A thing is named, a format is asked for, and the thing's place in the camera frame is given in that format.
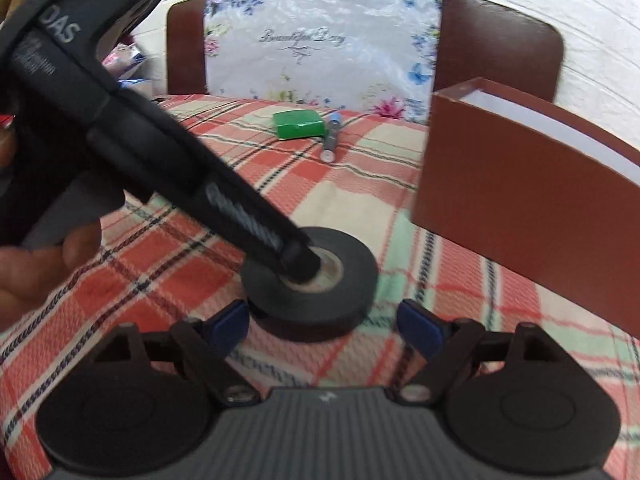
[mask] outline plaid tablecloth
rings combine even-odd
[[[606,389],[622,414],[607,471],[640,478],[638,342],[599,318],[485,258],[410,222],[426,134],[414,124],[345,112],[337,160],[319,162],[317,139],[279,142],[267,102],[181,96],[163,106],[299,225],[348,232],[380,266],[373,310],[351,335],[325,344],[279,341],[251,326],[230,362],[261,391],[277,384],[390,381],[402,353],[396,305],[412,297],[445,318],[472,317],[492,330],[539,323]],[[49,464],[34,432],[43,398],[104,334],[134,321],[165,330],[208,317],[242,296],[242,254],[170,204],[128,200],[103,221],[97,258],[0,341],[2,443],[18,480]],[[409,376],[421,365],[415,357]]]

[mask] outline human hand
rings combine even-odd
[[[14,132],[0,126],[0,168],[11,164],[16,150]],[[72,231],[61,246],[36,251],[0,247],[0,331],[42,306],[73,270],[95,256],[101,238],[98,221]]]

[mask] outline green box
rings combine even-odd
[[[288,110],[273,115],[276,134],[280,140],[324,137],[324,121],[313,110]]]

